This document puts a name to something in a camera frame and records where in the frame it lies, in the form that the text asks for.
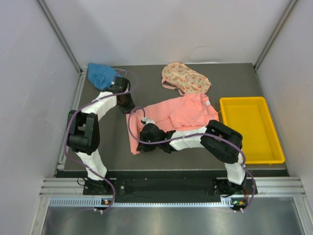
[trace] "gray wall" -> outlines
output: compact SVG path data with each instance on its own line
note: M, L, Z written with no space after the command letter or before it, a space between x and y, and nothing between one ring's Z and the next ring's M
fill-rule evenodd
M313 1L300 0L259 70L285 155L313 206Z
M46 0L78 62L255 62L290 0Z
M0 4L0 234L26 234L77 72L34 0Z

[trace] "blue cloth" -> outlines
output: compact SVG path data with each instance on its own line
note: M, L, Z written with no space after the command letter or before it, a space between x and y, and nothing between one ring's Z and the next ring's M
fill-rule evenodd
M113 68L107 65L88 64L88 80L101 91L111 86L116 73Z

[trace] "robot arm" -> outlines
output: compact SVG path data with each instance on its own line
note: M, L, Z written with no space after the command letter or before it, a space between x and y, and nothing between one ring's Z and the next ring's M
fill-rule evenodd
M129 113L134 107L134 103L130 94L105 96L126 92L129 89L129 81L123 77L116 77L114 84L104 90L95 99L98 102L91 104L80 111L70 127L67 145L81 158L84 165L88 168L88 177L91 180L102 181L99 176L95 175L90 169L105 177L107 168L103 165L98 151L100 143L99 120L113 107L119 106L122 113ZM75 110L70 111L67 122L71 119Z
M157 146L167 153L172 151L180 151L186 148L205 148L218 160L225 164L227 170L227 179L230 182L229 187L237 190L243 190L246 183L246 172L241 166L243 162L242 155L232 146L218 141L208 136L196 135L189 138L189 136L197 133L208 133L215 136L221 136L223 139L233 143L238 148L242 148L242 135L231 128L223 125L222 123L211 120L207 126L191 131L169 131L165 133L160 130L155 124L147 123L140 132L140 140L148 142L156 142L162 140L174 139L182 137L179 140L173 140L168 143L158 145L147 145L140 143L138 151L152 151Z

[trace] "clothing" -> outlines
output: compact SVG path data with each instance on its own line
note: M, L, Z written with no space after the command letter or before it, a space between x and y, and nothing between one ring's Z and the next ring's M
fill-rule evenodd
M159 129L167 132L172 130L187 131L206 126L210 120L219 120L218 113L212 107L209 97L203 93L189 94L182 97L169 99L144 108L146 118L156 122ZM130 129L139 138L139 133L144 127L141 123L143 111L138 110L131 116ZM130 134L131 152L139 153L136 149L138 141Z
M180 62L168 64L162 71L162 86L168 89L178 89L180 95L206 93L211 83L202 74L188 68Z
M112 85L113 78L116 71L107 65L100 65L89 63L88 64L88 80L94 85L95 88L103 90Z

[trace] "yellow tray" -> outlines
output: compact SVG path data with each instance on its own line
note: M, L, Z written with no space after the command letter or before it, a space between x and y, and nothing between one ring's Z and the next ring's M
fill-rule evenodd
M285 162L277 133L263 97L220 99L223 123L243 135L247 164Z

